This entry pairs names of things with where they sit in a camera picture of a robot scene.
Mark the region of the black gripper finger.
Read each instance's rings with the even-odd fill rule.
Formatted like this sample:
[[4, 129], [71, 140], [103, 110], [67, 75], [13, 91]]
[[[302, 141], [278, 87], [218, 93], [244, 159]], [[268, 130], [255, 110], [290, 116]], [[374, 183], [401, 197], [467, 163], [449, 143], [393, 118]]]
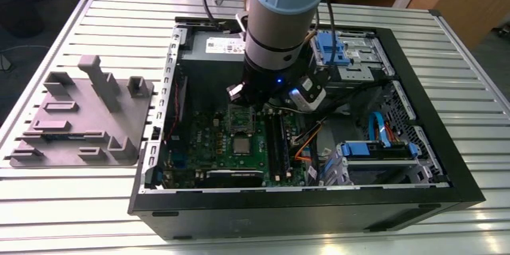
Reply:
[[255, 89], [251, 85], [240, 83], [227, 87], [230, 103], [243, 107], [255, 105]]

